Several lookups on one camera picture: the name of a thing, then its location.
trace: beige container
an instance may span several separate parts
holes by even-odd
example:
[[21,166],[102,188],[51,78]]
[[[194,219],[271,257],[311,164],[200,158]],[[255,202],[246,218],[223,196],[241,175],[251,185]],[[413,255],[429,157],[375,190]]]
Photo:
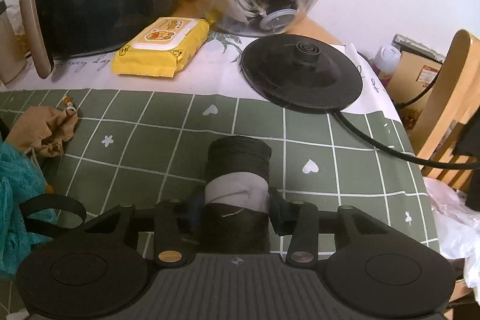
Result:
[[10,83],[27,65],[7,16],[5,1],[0,1],[0,80]]

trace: transparent bowl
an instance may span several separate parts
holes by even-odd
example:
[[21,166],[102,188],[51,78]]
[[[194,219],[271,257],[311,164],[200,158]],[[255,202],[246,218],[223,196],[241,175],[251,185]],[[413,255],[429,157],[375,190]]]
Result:
[[196,0],[204,18],[223,32],[263,37],[284,33],[302,21],[318,0],[255,0],[256,16],[246,16],[238,0]]

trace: wooden chair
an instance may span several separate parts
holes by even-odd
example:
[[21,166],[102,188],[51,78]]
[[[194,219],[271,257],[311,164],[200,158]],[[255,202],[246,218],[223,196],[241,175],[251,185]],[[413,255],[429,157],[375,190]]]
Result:
[[[476,161],[454,156],[452,150],[465,124],[480,106],[480,40],[465,30],[458,31],[450,45],[438,79],[409,138],[419,158],[438,162],[466,163]],[[455,124],[445,142],[438,148],[451,124]],[[436,178],[450,187],[464,190],[471,170],[441,170],[424,167],[423,176]]]

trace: black circular cover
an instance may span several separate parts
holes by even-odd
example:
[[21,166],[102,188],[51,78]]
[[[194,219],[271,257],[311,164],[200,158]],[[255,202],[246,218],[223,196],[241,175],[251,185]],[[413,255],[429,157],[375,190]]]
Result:
[[454,279],[440,254],[389,235],[363,236],[335,252],[325,268],[325,282],[340,301],[387,319],[440,310],[450,299]]
[[92,319],[125,307],[145,288],[147,264],[122,244],[32,252],[16,274],[29,310],[54,319]]
[[287,109],[319,114],[341,110],[362,93],[362,78],[354,63],[309,37],[262,37],[245,48],[241,60],[248,83]]

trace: black power cord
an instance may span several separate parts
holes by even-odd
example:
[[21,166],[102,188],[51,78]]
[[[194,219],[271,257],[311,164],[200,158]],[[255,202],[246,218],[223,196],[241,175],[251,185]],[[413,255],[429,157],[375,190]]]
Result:
[[430,82],[430,84],[425,88],[425,90],[423,90],[419,95],[417,95],[415,98],[413,98],[412,100],[409,100],[408,102],[405,102],[405,103],[396,103],[394,106],[395,106],[395,109],[397,110],[401,110],[407,106],[410,106],[412,103],[415,103],[417,102],[417,100],[419,100],[421,97],[423,97],[427,92],[429,92],[431,90],[431,88],[434,86],[435,82],[437,81],[437,78],[438,78],[438,75],[440,74],[440,71],[437,72],[437,75],[435,75],[435,77],[433,78],[433,80]]
[[433,160],[420,159],[420,158],[417,158],[416,156],[412,156],[407,153],[396,151],[380,143],[379,141],[372,139],[370,136],[363,133],[360,129],[356,128],[350,121],[348,121],[340,111],[333,112],[333,115],[340,122],[340,124],[342,124],[350,132],[358,136],[360,139],[362,139],[363,141],[366,141],[367,143],[374,146],[375,148],[378,148],[379,150],[389,154],[390,156],[394,156],[395,158],[406,160],[407,162],[411,162],[415,164],[421,164],[427,167],[440,168],[442,170],[478,170],[480,169],[480,162],[478,163],[441,163],[441,162],[434,162]]

